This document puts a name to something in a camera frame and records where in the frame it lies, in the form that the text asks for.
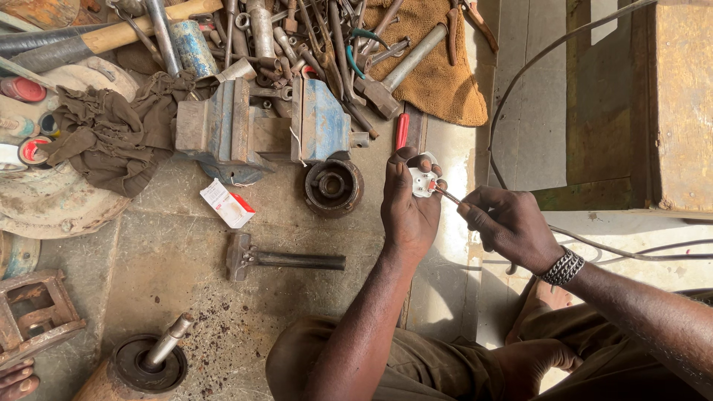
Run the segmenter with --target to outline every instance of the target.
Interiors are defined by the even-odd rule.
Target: concrete floor
[[[500,31],[497,58],[482,35],[466,26],[471,67],[488,105],[525,60],[564,30],[561,1],[512,0],[503,2],[502,10],[497,3],[479,4],[496,36]],[[564,68],[564,48],[542,60],[523,77],[506,117],[498,122],[493,148],[512,188],[565,183]],[[65,270],[70,296],[88,327],[36,358],[42,385],[26,399],[70,400],[117,342],[136,333],[160,333],[189,310],[199,322],[183,341],[190,371],[173,400],[271,400],[265,358],[281,330],[300,315],[341,315],[383,243],[379,206],[394,127],[365,113],[377,122],[381,137],[354,152],[366,190],[361,205],[347,217],[325,220],[307,208],[300,189],[304,169],[297,166],[281,167],[253,186],[234,189],[257,211],[244,227],[255,244],[265,250],[345,255],[344,272],[252,268],[245,282],[225,281],[229,233],[198,195],[210,179],[194,162],[178,159],[161,168],[126,212],[97,233],[43,241],[38,269]],[[473,130],[429,119],[426,147],[444,167],[454,195],[464,196],[488,181],[488,132],[489,125]],[[546,217],[628,250],[671,238],[713,237],[713,226],[688,226],[676,219],[612,213]],[[591,260],[608,259],[558,238]],[[489,347],[501,345],[529,277],[523,270],[506,276],[506,267],[496,254],[483,254],[477,234],[469,233],[454,206],[444,202],[436,243],[414,276],[405,327],[443,340],[462,335]],[[606,267],[667,290],[713,286],[707,261],[625,261]],[[561,377],[554,372],[543,388]]]

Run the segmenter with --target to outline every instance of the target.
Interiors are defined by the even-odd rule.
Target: foot
[[[505,378],[504,401],[527,401],[540,393],[540,383],[551,367],[572,372],[582,358],[559,340],[520,341],[493,350]]]
[[[540,279],[535,281],[535,285],[533,285],[532,289],[530,289],[528,299],[525,301],[525,305],[520,311],[520,315],[515,320],[515,324],[513,324],[513,329],[510,330],[508,335],[505,337],[505,345],[522,341],[518,336],[520,335],[520,326],[523,324],[523,321],[534,310],[544,306],[549,306],[552,310],[572,306],[572,294],[560,287],[555,287],[555,293],[552,293],[552,285],[549,285]]]
[[[30,358],[13,367],[0,370],[0,401],[19,400],[40,385],[39,377],[32,375],[34,362]]]

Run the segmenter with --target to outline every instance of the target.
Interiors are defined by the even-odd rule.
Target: red and white box
[[[242,228],[255,214],[245,199],[228,192],[217,178],[213,179],[208,188],[200,191],[200,195],[230,228]]]

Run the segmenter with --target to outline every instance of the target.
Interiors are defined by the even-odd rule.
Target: knee
[[[289,325],[275,341],[265,361],[265,376],[277,401],[298,400],[307,374],[317,362],[339,321],[327,316],[304,316]]]

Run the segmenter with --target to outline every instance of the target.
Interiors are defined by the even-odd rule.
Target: electric wire
[[[510,82],[510,85],[508,85],[507,90],[505,91],[502,99],[500,100],[500,104],[498,104],[498,108],[496,109],[495,113],[493,114],[493,118],[491,119],[490,146],[488,147],[488,150],[491,152],[490,164],[493,168],[493,173],[495,174],[495,177],[498,179],[498,182],[500,183],[500,186],[503,189],[507,190],[508,186],[505,184],[505,180],[503,179],[503,176],[500,174],[500,171],[498,170],[498,166],[495,162],[495,158],[493,157],[493,151],[492,151],[493,139],[495,138],[495,129],[496,129],[496,126],[498,125],[498,118],[500,117],[503,107],[505,106],[505,102],[508,100],[510,93],[513,91],[513,88],[515,87],[515,84],[518,82],[520,77],[532,65],[537,63],[539,60],[541,60],[544,56],[546,56],[552,50],[557,48],[559,45],[565,43],[566,41],[570,40],[571,38],[573,38],[579,34],[583,34],[584,32],[590,31],[591,29],[594,29],[598,26],[602,26],[609,21],[618,19],[619,17],[627,15],[634,10],[637,10],[644,6],[648,6],[650,4],[656,3],[657,1],[658,0],[637,0],[637,1],[629,4],[628,6],[624,6],[621,9],[618,9],[617,11],[611,13],[610,15],[608,15],[602,19],[598,19],[597,21],[590,22],[589,24],[582,25],[579,28],[576,28],[576,29],[573,29],[572,31],[567,32],[566,34],[561,36],[559,39],[552,42],[552,44],[545,47],[540,53],[538,53],[536,56],[534,56],[530,61],[528,61],[525,64],[525,66],[523,68],[521,68],[520,71],[518,71],[518,73],[515,75],[515,77],[513,77],[513,79]],[[601,250],[606,250],[607,252],[622,256],[622,258],[605,260],[604,262],[601,262],[599,264],[613,263],[614,261],[619,261],[619,260],[622,260],[623,258],[645,260],[645,261],[650,261],[650,262],[668,261],[668,260],[713,259],[713,254],[711,254],[711,253],[692,254],[692,255],[690,255],[690,254],[686,254],[686,255],[658,255],[658,256],[644,255],[645,253],[655,252],[656,250],[680,248],[682,246],[688,246],[688,245],[710,244],[710,243],[713,243],[713,239],[697,240],[697,241],[690,241],[687,243],[676,243],[676,244],[664,245],[664,246],[659,246],[656,248],[650,248],[647,250],[641,250],[637,253],[631,253],[631,252],[627,252],[624,250],[610,247],[608,245],[603,245],[603,244],[597,243],[592,240],[588,240],[587,238],[584,238],[580,235],[571,233],[570,231],[563,230],[562,228],[555,227],[553,225],[550,225],[550,229],[556,233],[560,233],[560,234],[566,235],[568,237],[574,238],[574,239],[580,241],[581,243],[585,243],[585,244],[591,245],[595,248],[599,248]],[[511,275],[511,274],[514,274],[516,270],[517,270],[517,265],[515,265],[513,263],[509,267],[509,269],[507,269],[506,272],[507,272],[507,274]]]

